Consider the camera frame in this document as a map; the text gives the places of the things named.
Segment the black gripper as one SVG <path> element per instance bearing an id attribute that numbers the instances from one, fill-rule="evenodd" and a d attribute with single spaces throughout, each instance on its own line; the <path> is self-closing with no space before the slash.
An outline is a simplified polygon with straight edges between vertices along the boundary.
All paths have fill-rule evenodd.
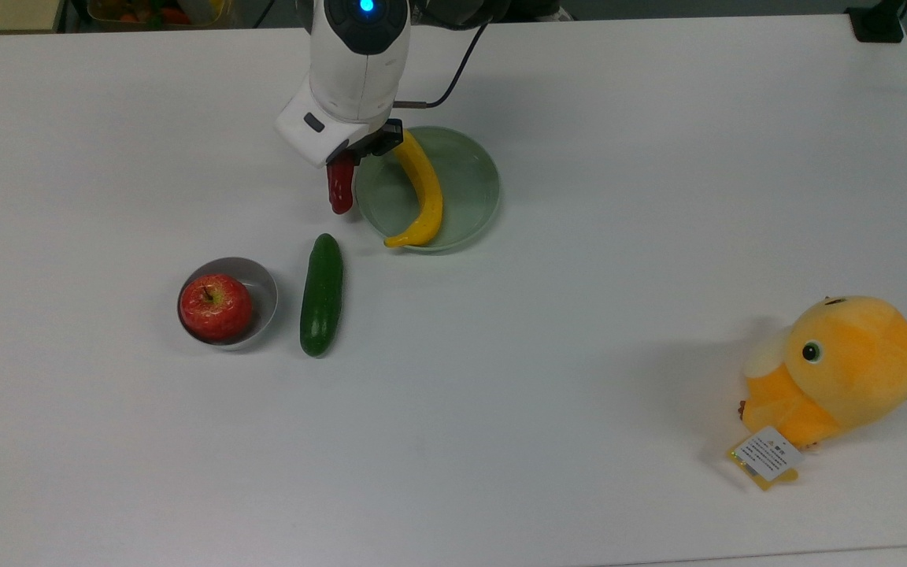
<path id="1" fill-rule="evenodd" d="M 353 148 L 350 150 L 350 160 L 353 162 L 353 165 L 358 166 L 364 158 L 370 157 L 382 157 L 382 155 L 388 154 L 392 150 L 396 150 L 397 147 L 404 140 L 404 126 L 401 119 L 398 118 L 389 118 L 387 119 L 381 129 L 378 129 L 377 132 L 373 132 L 368 135 L 366 139 L 361 141 L 361 148 Z"/>

